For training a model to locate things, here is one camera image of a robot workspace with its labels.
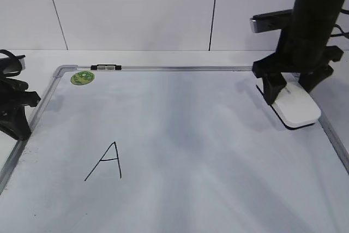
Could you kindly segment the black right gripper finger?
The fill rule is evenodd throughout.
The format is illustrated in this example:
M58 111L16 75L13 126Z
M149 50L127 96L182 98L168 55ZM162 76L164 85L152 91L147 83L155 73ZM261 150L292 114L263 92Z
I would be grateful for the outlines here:
M268 105L272 105L287 82L281 73L266 73L262 77L263 97Z
M319 83L330 77L333 72L334 69L329 64L325 64L310 73L301 73L298 83L310 93Z

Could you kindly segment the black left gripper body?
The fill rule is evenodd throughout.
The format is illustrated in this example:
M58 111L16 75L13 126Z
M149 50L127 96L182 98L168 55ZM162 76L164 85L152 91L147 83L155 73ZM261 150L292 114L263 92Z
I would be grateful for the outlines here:
M41 98L35 91L27 91L29 85L25 81L14 79L19 76L18 73L8 73L7 69L10 64L10 60L16 56L12 52L1 49L1 111L14 109L16 107L36 107Z

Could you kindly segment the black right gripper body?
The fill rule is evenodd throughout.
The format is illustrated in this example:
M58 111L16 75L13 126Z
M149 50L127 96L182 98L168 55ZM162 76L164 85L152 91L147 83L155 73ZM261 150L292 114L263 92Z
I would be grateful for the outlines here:
M319 58L296 54L295 57L281 52L274 52L252 64L252 72L257 78L269 73L310 73L329 62L339 62L342 49L338 46L327 46Z

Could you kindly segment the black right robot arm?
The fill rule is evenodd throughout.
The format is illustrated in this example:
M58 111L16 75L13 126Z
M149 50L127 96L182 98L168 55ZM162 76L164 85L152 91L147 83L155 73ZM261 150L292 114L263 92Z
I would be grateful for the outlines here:
M272 105L286 87L284 73L299 74L299 84L311 92L333 74L330 62L338 62L343 50L328 46L345 0L295 0L293 8L254 15L254 33L279 29L276 50L252 64L252 72L262 80L262 94Z

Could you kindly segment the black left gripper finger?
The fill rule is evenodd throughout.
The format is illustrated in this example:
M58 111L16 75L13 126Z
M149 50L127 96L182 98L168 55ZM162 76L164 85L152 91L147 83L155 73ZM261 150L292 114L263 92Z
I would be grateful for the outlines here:
M23 106L1 111L1 131L15 140L27 140L31 135Z

